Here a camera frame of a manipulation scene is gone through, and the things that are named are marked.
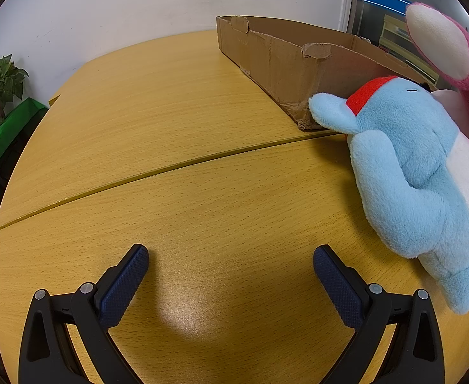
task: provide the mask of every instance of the plush toy arm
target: plush toy arm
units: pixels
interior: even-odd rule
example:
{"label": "plush toy arm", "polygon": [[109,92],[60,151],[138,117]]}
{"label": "plush toy arm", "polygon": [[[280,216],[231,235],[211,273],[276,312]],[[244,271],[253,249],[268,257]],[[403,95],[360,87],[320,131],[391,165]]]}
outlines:
{"label": "plush toy arm", "polygon": [[428,62],[459,89],[469,90],[469,33],[457,22],[421,3],[407,7],[410,38]]}
{"label": "plush toy arm", "polygon": [[406,258],[431,251],[445,219],[441,197],[410,187],[383,132],[356,134],[350,150],[364,212],[382,241]]}

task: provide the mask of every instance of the white wall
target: white wall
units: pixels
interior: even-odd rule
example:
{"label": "white wall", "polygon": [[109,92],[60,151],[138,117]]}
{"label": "white wall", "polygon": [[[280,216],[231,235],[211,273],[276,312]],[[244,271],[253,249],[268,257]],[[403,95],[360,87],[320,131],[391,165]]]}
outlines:
{"label": "white wall", "polygon": [[85,62],[158,37],[215,28],[217,15],[281,17],[346,29],[351,0],[6,0],[0,57],[26,69],[46,102]]}

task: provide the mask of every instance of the pink plush ear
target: pink plush ear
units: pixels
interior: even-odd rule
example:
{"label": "pink plush ear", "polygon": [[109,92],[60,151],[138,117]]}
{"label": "pink plush ear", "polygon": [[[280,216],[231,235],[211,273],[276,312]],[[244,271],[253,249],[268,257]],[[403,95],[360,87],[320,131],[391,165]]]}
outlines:
{"label": "pink plush ear", "polygon": [[407,7],[407,27],[420,53],[452,85],[469,90],[469,33],[422,3]]}

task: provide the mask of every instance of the red headband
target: red headband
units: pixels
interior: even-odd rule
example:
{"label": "red headband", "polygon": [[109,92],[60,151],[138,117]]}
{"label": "red headband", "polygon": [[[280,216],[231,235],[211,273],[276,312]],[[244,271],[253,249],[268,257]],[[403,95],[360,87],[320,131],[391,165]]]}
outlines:
{"label": "red headband", "polygon": [[357,89],[357,91],[346,100],[346,104],[348,105],[349,109],[352,110],[354,115],[359,114],[362,107],[366,105],[366,102],[368,102],[368,100],[371,98],[371,95],[376,93],[377,89],[379,89],[383,84],[391,81],[391,79],[394,78],[397,78],[397,76],[375,78],[361,86],[361,88]]}

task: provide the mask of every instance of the blue stripe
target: blue stripe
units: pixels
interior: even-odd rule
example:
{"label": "blue stripe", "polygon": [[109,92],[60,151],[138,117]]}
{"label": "blue stripe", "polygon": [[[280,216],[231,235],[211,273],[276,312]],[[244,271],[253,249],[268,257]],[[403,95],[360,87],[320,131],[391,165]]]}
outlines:
{"label": "blue stripe", "polygon": [[412,1],[408,0],[364,0],[366,3],[376,5],[377,7],[383,7],[392,12],[396,12],[405,16],[405,10],[407,6],[412,4]]}

